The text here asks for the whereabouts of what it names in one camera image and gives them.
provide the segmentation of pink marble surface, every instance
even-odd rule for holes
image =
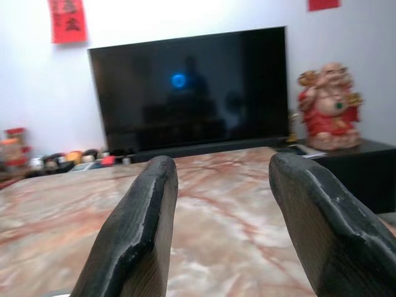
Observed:
[[[167,297],[308,297],[268,180],[269,148],[176,159]],[[0,191],[0,296],[72,288],[144,164],[28,179]]]

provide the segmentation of red paper decoration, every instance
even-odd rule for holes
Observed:
[[[340,0],[309,0],[309,11],[340,7]]]
[[[82,0],[48,0],[52,18],[53,43],[87,40]]]

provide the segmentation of black cabinet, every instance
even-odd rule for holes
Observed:
[[[396,147],[370,140],[314,159],[374,213],[395,211]]]

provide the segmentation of black television screen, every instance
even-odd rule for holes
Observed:
[[[285,28],[90,49],[110,150],[288,135]]]

